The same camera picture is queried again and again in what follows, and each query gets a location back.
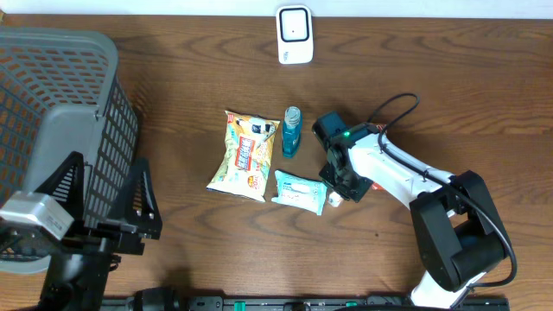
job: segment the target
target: gray plastic basket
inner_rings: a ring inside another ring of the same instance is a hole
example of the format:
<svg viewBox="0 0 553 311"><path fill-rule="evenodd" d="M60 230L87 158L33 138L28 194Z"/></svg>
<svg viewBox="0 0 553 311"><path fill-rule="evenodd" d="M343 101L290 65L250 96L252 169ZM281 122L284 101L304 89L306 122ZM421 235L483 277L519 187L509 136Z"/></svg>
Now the gray plastic basket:
<svg viewBox="0 0 553 311"><path fill-rule="evenodd" d="M105 219L129 173L138 132L117 66L115 45L100 33L0 27L0 206L16 190L34 191L79 151L85 224ZM45 258L5 251L0 270L44 270ZM3 267L7 262L19 265Z"/></svg>

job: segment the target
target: teal wrapper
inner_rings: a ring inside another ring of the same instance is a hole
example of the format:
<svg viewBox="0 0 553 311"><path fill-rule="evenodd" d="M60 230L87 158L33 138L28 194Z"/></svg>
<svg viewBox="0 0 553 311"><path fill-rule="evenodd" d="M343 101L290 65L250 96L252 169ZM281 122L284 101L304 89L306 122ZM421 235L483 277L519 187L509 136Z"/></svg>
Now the teal wrapper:
<svg viewBox="0 0 553 311"><path fill-rule="evenodd" d="M318 216L327 199L327 186L320 181L309 181L300 177L275 171L278 196L271 201L306 209Z"/></svg>

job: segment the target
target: blue bottle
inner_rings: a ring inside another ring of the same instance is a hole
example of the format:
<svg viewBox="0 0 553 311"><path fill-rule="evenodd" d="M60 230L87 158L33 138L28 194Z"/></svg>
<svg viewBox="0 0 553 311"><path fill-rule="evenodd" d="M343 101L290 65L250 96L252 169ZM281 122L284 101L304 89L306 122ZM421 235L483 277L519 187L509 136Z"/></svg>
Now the blue bottle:
<svg viewBox="0 0 553 311"><path fill-rule="evenodd" d="M300 147L300 134L302 132L302 113L294 106L284 112L283 126L283 154L284 157L294 157Z"/></svg>

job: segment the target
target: wooden table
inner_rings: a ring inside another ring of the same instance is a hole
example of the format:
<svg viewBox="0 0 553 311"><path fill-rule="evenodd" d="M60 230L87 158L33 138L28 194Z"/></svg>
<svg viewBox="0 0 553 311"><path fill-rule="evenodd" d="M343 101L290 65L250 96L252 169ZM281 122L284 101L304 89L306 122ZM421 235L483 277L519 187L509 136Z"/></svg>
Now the wooden table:
<svg viewBox="0 0 553 311"><path fill-rule="evenodd" d="M8 15L5 23L109 35L121 83L146 116L139 154L150 160L162 239L123 258L107 295L162 284L189 295L411 290L423 267L410 214L389 194L317 217L205 187L225 151L225 109L283 118L299 106L302 146L293 160L276 151L272 168L316 178L325 161L310 131L317 117L336 110L358 124L412 91L423 101L391 140L435 167L479 173L518 255L515 282L479 294L505 295L512 310L553 308L553 22L316 18L314 60L290 67L278 63L268 17ZM271 175L265 198L275 192ZM509 269L504 261L486 280ZM37 301L43 275L0 279L0 308L13 309Z"/></svg>

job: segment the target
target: white backdrop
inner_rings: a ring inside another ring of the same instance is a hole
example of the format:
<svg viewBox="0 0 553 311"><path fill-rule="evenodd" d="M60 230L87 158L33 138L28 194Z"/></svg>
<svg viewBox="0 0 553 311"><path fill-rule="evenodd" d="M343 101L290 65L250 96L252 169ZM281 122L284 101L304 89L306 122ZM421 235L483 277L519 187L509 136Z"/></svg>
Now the white backdrop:
<svg viewBox="0 0 553 311"><path fill-rule="evenodd" d="M0 0L6 13L273 16L285 4L314 16L553 18L553 0Z"/></svg>

